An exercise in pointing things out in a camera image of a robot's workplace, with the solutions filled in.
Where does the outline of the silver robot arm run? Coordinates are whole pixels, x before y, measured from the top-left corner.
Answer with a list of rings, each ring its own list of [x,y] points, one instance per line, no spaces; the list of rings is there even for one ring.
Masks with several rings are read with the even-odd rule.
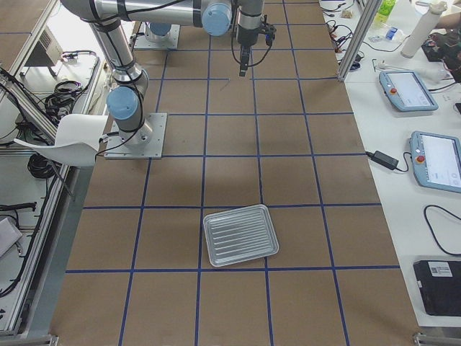
[[[179,77],[176,69],[181,66],[191,68],[192,78],[204,76],[199,67],[207,63],[213,43],[223,41],[225,55],[231,56],[232,34],[229,30],[224,35],[212,36],[201,28],[146,23],[142,30],[143,36],[135,44],[135,57],[151,78],[160,73],[164,64],[170,67],[173,78]]]
[[[249,54],[258,37],[267,33],[263,1],[63,1],[65,8],[89,24],[117,88],[107,97],[107,107],[117,124],[121,143],[142,148],[152,137],[143,100],[148,73],[137,62],[122,29],[123,22],[145,22],[169,30],[172,25],[201,27],[210,36],[232,30],[240,44],[239,74],[249,67]]]

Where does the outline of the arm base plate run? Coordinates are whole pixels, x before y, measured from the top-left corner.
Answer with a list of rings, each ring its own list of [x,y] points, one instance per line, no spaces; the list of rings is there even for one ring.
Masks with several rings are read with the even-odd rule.
[[[143,127],[130,139],[129,133],[111,136],[107,142],[106,159],[160,159],[163,153],[167,114],[148,113]]]
[[[142,22],[133,35],[135,50],[176,50],[179,42],[179,25]]]

